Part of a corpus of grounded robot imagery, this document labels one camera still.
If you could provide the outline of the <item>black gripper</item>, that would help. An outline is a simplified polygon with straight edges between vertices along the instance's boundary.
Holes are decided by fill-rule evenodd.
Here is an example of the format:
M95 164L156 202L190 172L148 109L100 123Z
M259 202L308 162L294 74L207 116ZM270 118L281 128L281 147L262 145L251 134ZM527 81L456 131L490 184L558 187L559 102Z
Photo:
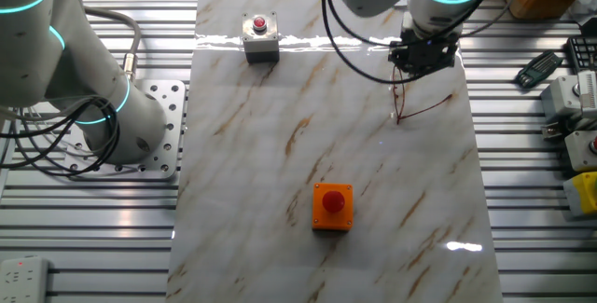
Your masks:
M407 30L400 37L404 43L412 42L412 45L391 44L388 61L401 72L409 76L429 76L454 66L459 37L457 33L423 41L413 30Z

